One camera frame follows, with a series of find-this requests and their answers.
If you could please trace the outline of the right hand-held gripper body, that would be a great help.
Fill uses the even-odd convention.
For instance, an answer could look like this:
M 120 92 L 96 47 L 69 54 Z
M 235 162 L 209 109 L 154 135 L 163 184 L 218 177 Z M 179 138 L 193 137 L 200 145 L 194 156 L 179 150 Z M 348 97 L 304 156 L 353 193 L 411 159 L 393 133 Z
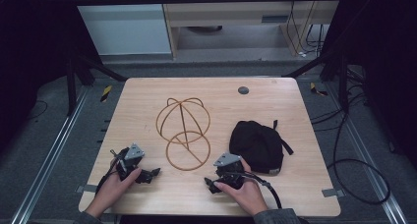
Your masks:
M 227 184 L 236 190 L 243 186 L 245 169 L 239 155 L 223 153 L 213 165 L 216 167 L 215 173 L 218 176 L 218 182 Z

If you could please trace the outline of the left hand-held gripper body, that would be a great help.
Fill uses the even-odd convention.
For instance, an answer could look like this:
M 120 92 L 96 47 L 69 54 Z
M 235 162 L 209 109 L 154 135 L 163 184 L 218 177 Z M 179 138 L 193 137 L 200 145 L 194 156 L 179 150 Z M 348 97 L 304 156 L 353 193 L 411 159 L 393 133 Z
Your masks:
M 123 148 L 119 153 L 112 151 L 114 160 L 110 168 L 111 173 L 117 173 L 121 180 L 126 179 L 138 166 L 145 156 L 145 152 L 136 143 Z

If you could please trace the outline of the dark curtain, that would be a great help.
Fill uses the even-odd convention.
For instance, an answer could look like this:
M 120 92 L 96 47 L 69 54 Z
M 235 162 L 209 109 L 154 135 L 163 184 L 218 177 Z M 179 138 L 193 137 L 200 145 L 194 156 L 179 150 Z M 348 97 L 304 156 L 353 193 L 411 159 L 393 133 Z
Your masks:
M 417 0 L 340 0 L 324 51 L 341 47 L 394 149 L 417 170 Z
M 7 153 L 41 86 L 66 75 L 66 52 L 100 57 L 79 9 L 59 0 L 0 0 L 0 155 Z

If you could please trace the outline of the aluminium floor rail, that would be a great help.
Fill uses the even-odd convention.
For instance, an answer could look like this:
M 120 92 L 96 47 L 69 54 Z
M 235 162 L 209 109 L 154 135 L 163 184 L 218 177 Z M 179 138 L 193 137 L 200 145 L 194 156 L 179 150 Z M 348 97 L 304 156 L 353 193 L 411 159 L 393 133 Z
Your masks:
M 39 168 L 25 198 L 19 205 L 19 208 L 16 210 L 11 224 L 27 224 L 30 216 L 42 194 L 47 181 L 57 163 L 59 156 L 65 147 L 67 139 L 72 132 L 79 115 L 85 105 L 87 96 L 89 93 L 89 88 L 86 86 L 82 86 L 80 89 L 80 93 L 76 98 L 76 106 L 73 109 L 72 113 L 69 114 L 57 137 L 55 138 L 54 143 L 51 145 L 41 167 Z
M 403 213 L 399 203 L 397 202 L 392 190 L 391 185 L 389 184 L 387 177 L 381 172 L 374 159 L 371 156 L 371 153 L 366 148 L 362 138 L 359 135 L 359 132 L 354 125 L 353 121 L 350 119 L 349 114 L 345 113 L 341 106 L 338 103 L 336 88 L 333 84 L 326 84 L 328 89 L 328 95 L 332 99 L 334 106 L 336 107 L 336 112 L 340 113 L 340 124 L 337 127 L 336 139 L 333 146 L 331 164 L 328 168 L 332 168 L 334 176 L 338 183 L 342 186 L 344 192 L 362 203 L 367 203 L 369 205 L 379 205 L 383 208 L 387 219 L 390 224 L 409 224 L 405 214 Z M 356 153 L 356 158 L 338 158 L 336 156 L 338 149 L 338 142 L 340 139 L 341 132 L 345 130 L 351 141 L 352 147 Z M 357 163 L 363 169 L 368 178 L 370 185 L 373 188 L 376 200 L 366 200 L 358 195 L 355 195 L 353 192 L 349 191 L 345 185 L 339 180 L 337 165 L 342 163 Z

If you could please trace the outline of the person's right hand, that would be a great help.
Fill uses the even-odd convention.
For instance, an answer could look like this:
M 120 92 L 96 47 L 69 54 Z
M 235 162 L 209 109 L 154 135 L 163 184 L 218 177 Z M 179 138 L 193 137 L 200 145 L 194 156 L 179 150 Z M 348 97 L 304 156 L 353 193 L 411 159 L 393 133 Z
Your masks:
M 251 216 L 268 210 L 258 183 L 252 179 L 246 179 L 239 190 L 220 182 L 215 182 L 214 185 L 233 198 Z

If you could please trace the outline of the yellow black striped tape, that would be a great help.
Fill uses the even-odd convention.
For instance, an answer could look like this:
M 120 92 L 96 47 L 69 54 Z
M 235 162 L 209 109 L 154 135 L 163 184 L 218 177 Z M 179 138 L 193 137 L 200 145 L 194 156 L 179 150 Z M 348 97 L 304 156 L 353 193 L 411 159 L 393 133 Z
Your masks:
M 321 96 L 327 96 L 328 93 L 325 90 L 318 90 L 316 85 L 314 83 L 310 83 L 310 91 L 312 93 L 321 95 Z
M 100 97 L 100 102 L 105 102 L 107 100 L 107 97 L 108 97 L 111 89 L 112 89 L 112 85 L 107 85 L 104 88 L 103 93 L 102 93 L 102 95 Z

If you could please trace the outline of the white cabinet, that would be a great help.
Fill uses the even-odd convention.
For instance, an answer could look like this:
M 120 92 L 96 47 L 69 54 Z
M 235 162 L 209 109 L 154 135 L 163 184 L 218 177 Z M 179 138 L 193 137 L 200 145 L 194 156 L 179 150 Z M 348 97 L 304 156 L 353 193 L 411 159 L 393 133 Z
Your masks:
M 100 56 L 170 54 L 161 5 L 80 6 Z

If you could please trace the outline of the black metal stand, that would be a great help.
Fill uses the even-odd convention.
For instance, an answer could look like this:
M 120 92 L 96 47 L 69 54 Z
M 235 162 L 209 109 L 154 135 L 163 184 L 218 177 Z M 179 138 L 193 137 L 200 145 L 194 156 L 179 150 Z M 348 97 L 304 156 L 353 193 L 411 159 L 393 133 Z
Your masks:
M 316 59 L 310 61 L 301 68 L 283 75 L 284 78 L 293 78 L 296 79 L 302 74 L 310 71 L 314 67 L 325 64 L 322 72 L 320 73 L 320 78 L 323 81 L 330 81 L 335 76 L 338 76 L 338 103 L 341 106 L 341 109 L 345 112 L 349 112 L 349 103 L 347 96 L 347 57 L 342 51 L 329 51 L 325 54 L 321 54 Z
M 92 59 L 77 54 L 70 54 L 67 57 L 66 63 L 66 79 L 67 79 L 67 92 L 68 92 L 68 113 L 72 115 L 77 106 L 76 95 L 76 78 L 82 82 L 82 85 L 92 85 L 95 81 L 90 68 L 100 71 L 104 75 L 110 77 L 118 82 L 125 82 L 128 78 L 119 75 L 110 69 L 106 68 L 103 64 L 93 61 Z

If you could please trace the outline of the wooden wire hat stand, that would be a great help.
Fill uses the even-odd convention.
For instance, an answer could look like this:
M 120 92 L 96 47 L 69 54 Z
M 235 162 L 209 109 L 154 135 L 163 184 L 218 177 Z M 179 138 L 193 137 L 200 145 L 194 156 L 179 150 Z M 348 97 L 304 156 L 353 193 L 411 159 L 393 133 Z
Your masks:
M 180 171 L 205 165 L 211 154 L 207 137 L 210 125 L 210 113 L 199 98 L 168 98 L 155 119 L 156 131 L 166 142 L 168 163 Z

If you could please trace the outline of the black cap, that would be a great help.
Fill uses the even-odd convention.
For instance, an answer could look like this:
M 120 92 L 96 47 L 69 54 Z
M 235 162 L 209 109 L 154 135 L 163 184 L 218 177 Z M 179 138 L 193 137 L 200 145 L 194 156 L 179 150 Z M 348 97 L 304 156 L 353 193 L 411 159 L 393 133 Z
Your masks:
M 283 151 L 294 153 L 277 131 L 277 121 L 272 127 L 255 121 L 239 121 L 232 131 L 229 152 L 241 155 L 254 172 L 277 175 L 283 164 Z

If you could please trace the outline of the person's left hand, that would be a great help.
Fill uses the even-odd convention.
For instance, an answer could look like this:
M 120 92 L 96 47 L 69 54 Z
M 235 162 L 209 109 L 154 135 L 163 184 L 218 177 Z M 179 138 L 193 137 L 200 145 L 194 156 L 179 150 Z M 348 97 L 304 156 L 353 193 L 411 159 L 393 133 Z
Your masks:
M 141 172 L 142 169 L 137 168 L 123 181 L 117 174 L 110 175 L 85 210 L 85 213 L 94 218 L 99 218 L 105 210 L 116 203 L 136 183 L 136 179 Z

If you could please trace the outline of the wooden desk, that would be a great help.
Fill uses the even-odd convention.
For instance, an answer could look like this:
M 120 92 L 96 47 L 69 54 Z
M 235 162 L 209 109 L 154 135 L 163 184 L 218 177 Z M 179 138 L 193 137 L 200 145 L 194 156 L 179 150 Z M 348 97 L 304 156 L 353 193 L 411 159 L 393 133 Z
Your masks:
M 165 4 L 163 11 L 173 53 L 181 28 L 278 25 L 290 52 L 296 55 L 307 46 L 308 29 L 330 24 L 337 6 L 336 1 Z

